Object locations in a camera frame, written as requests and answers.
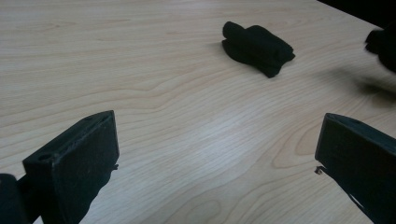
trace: wood grain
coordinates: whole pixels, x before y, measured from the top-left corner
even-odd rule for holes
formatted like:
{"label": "wood grain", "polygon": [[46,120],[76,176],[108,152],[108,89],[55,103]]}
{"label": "wood grain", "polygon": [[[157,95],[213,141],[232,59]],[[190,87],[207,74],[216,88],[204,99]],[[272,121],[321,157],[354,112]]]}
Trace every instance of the wood grain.
{"label": "wood grain", "polygon": [[[226,21],[296,58],[273,79],[234,62]],[[0,171],[113,109],[120,169],[81,223],[370,223],[314,153],[326,112],[396,136],[394,97],[360,85],[394,80],[372,29],[314,0],[4,0]]]}

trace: wooden table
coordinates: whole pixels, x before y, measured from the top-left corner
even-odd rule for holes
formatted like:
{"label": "wooden table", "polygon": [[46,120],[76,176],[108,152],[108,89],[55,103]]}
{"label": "wooden table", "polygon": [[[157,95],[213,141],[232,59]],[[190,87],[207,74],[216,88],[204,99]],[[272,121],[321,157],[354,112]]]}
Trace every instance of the wooden table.
{"label": "wooden table", "polygon": [[[272,79],[231,60],[226,21],[296,58]],[[395,99],[361,85],[394,78],[374,28],[314,0],[4,0],[0,171],[113,109],[120,169],[81,223],[370,223],[314,153],[327,112],[396,136]]]}

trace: folded black cloth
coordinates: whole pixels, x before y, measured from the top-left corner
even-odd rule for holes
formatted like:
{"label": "folded black cloth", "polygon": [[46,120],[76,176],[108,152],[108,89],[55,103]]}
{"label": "folded black cloth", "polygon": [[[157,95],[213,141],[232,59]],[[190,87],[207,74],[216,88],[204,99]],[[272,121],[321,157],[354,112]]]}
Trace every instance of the folded black cloth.
{"label": "folded black cloth", "polygon": [[373,30],[366,43],[366,49],[377,54],[379,61],[396,73],[396,21],[385,30]]}
{"label": "folded black cloth", "polygon": [[259,25],[244,29],[227,21],[222,32],[226,38],[222,46],[228,56],[257,67],[268,77],[276,76],[282,65],[295,57],[289,44]]}

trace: black cloth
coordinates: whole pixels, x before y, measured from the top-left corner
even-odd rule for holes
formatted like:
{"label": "black cloth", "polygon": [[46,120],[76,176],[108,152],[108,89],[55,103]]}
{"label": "black cloth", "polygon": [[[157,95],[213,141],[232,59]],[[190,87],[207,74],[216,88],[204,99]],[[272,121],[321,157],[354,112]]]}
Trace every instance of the black cloth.
{"label": "black cloth", "polygon": [[378,55],[379,61],[396,73],[396,21],[385,30],[373,30],[366,39],[366,49]]}
{"label": "black cloth", "polygon": [[259,25],[244,29],[227,21],[222,32],[226,38],[222,46],[232,59],[253,65],[268,77],[276,76],[295,57],[289,44]]}

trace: black object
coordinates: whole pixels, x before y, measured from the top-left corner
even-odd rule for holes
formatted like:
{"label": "black object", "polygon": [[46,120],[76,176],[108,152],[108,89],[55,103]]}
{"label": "black object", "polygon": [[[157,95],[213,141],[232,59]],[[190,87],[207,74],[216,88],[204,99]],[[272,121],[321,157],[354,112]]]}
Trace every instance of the black object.
{"label": "black object", "polygon": [[374,223],[396,223],[396,139],[355,119],[326,114],[315,158]]}
{"label": "black object", "polygon": [[80,120],[23,160],[26,175],[18,186],[12,175],[0,175],[0,223],[39,216],[44,223],[79,223],[119,155],[113,111]]}
{"label": "black object", "polygon": [[350,15],[385,28],[396,21],[394,0],[319,0]]}
{"label": "black object", "polygon": [[366,43],[366,49],[377,54],[379,61],[396,73],[396,21],[384,30],[373,30]]}
{"label": "black object", "polygon": [[276,76],[295,57],[290,45],[259,25],[244,29],[227,21],[222,32],[226,38],[222,46],[232,59],[253,65],[268,77]]}

